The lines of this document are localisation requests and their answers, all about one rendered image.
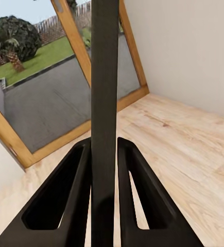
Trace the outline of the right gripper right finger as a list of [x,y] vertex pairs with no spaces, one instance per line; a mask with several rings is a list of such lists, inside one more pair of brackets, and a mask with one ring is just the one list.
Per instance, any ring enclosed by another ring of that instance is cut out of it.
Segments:
[[[117,139],[121,247],[204,247],[137,146]],[[137,226],[131,172],[149,230]]]

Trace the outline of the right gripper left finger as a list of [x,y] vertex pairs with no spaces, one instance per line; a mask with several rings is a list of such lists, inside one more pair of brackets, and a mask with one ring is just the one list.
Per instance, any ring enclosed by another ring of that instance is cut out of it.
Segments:
[[0,247],[84,247],[91,137],[73,145],[0,235]]

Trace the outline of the poster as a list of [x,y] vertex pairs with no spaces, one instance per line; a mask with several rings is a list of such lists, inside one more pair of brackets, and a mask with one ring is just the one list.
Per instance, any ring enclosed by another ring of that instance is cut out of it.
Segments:
[[119,0],[91,0],[91,247],[113,247]]

